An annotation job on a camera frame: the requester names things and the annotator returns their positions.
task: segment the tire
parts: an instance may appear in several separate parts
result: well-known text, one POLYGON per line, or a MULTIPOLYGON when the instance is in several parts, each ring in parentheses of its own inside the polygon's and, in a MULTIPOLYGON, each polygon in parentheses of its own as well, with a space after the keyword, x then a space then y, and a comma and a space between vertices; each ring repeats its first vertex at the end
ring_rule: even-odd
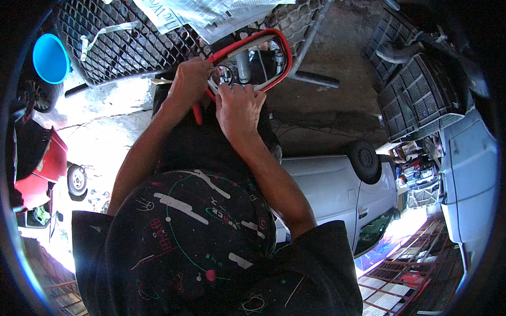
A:
POLYGON ((85 192, 83 194, 81 194, 81 195, 73 195, 72 193, 70 193, 70 191, 68 193, 68 196, 70 197, 70 199, 72 201, 75 201, 75 202, 82 202, 82 201, 84 201, 85 198, 86 198, 86 195, 88 195, 88 189, 86 189, 85 192))
POLYGON ((381 164, 372 144, 366 141, 355 141, 346 149, 346 155, 358 178, 368 185, 378 182, 381 176, 381 164))
POLYGON ((29 80, 28 84, 35 98, 34 109, 40 113, 51 112, 58 98, 63 94, 63 83, 50 84, 37 78, 29 80))
POLYGON ((86 191, 86 175, 78 165, 71 165, 67 170, 67 186, 70 194, 80 196, 86 191))

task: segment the mirror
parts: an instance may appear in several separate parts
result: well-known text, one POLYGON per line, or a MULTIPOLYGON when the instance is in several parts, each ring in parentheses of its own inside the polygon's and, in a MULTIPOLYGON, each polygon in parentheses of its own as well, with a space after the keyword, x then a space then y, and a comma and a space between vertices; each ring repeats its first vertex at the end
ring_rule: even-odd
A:
POLYGON ((286 49, 273 34, 250 40, 214 64, 209 88, 215 94, 225 82, 230 86, 252 84, 255 91, 266 90, 288 71, 286 49))

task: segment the black plastic crate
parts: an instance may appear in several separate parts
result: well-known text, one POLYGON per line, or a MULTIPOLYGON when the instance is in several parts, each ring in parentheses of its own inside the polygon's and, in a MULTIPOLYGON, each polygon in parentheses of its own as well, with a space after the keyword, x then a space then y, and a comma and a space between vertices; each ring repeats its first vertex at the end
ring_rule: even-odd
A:
POLYGON ((372 37, 365 46, 364 55, 371 61, 381 83, 384 85, 394 73, 398 64, 387 62, 376 55, 376 49, 384 41, 391 41, 397 46, 406 47, 421 34, 416 27, 408 22, 408 18, 402 13, 385 7, 382 19, 372 37))
POLYGON ((378 95, 390 142, 418 140, 463 118, 465 110, 437 60, 417 54, 378 95))

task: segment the red vehicle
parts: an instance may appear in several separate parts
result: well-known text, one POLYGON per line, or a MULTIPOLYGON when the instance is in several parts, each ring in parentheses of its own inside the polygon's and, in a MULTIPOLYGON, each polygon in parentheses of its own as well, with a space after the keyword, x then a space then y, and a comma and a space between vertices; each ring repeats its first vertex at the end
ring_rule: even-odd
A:
POLYGON ((67 162, 68 148, 54 128, 45 129, 29 119, 14 124, 14 183, 11 203, 18 225, 45 228, 53 214, 53 186, 67 178, 72 200, 82 201, 87 194, 86 174, 80 166, 67 162))

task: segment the side mirror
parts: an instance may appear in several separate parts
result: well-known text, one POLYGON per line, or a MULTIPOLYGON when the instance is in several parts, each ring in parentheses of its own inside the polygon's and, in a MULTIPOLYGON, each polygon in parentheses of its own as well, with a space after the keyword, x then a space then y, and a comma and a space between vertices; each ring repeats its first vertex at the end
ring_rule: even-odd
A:
POLYGON ((208 80, 214 96, 223 83, 252 84, 255 91, 267 91, 288 75, 292 55, 283 33, 269 28, 225 47, 208 60, 215 66, 208 80))

